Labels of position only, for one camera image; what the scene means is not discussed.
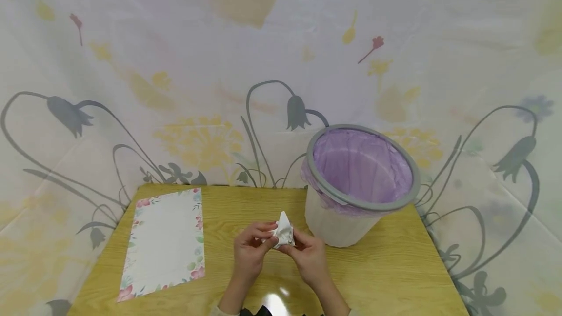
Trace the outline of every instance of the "tissue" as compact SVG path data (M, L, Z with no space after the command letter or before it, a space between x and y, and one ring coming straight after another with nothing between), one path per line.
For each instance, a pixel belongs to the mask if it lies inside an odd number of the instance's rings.
M291 227L291 223L289 222L289 218L285 211L281 212L280 220L277 221L277 228L273 231L273 236L279 239L277 245L274 246L274 249L282 245L292 245L295 246L295 236L293 236L293 227Z

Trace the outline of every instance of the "paper with floral border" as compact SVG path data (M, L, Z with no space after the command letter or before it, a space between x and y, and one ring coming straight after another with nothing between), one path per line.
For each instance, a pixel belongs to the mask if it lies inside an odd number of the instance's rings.
M137 201L117 302L205 275L201 189Z

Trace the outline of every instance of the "wastebasket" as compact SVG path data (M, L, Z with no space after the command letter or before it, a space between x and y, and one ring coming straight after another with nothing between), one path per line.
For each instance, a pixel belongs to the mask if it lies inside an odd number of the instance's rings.
M304 216L310 231L336 247L354 245L382 216L418 194L419 170L392 139L338 124L317 132L301 167L308 182Z

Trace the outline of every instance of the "wooden table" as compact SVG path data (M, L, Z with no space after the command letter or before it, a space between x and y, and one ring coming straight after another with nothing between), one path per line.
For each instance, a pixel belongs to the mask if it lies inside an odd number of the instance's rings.
M133 202L192 186L145 184ZM69 315L207 316L222 297L232 272L232 240L253 221L277 220L285 210L295 227L304 221L306 191L203 187L206 276L167 290L116 303L135 206L130 205L86 280ZM363 316L466 316L437 251L413 205L384 217L354 246L327 247L332 276L351 308ZM263 271L245 302L265 305L273 316L318 316L321 306L290 257L267 254Z

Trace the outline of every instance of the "purple trash bag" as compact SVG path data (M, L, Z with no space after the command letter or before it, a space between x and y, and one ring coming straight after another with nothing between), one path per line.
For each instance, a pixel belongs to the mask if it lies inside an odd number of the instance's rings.
M326 131L314 144L313 159L326 182L356 201L393 202L412 187L412 172L402 154L384 138L367 132L345 128ZM319 186L306 160L301 177L320 195L324 208L348 216L384 214L332 199Z

